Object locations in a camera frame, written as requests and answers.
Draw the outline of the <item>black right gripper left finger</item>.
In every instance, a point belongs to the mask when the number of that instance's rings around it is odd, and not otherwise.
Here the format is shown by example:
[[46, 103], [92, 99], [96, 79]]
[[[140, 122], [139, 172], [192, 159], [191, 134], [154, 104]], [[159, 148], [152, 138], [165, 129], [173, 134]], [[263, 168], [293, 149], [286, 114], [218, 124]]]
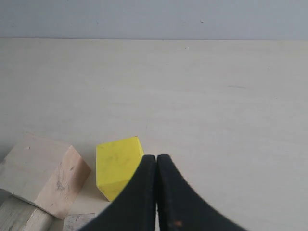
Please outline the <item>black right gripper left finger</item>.
[[144, 155], [118, 197], [81, 231], [154, 231], [156, 159]]

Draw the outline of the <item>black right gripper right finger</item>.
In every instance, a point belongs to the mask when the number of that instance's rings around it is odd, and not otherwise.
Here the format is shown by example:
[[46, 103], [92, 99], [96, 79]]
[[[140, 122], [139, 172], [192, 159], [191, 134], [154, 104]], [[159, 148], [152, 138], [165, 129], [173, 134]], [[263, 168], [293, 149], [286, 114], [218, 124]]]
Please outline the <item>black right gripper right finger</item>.
[[206, 201], [187, 183], [170, 155], [156, 162], [156, 201], [161, 231], [244, 231]]

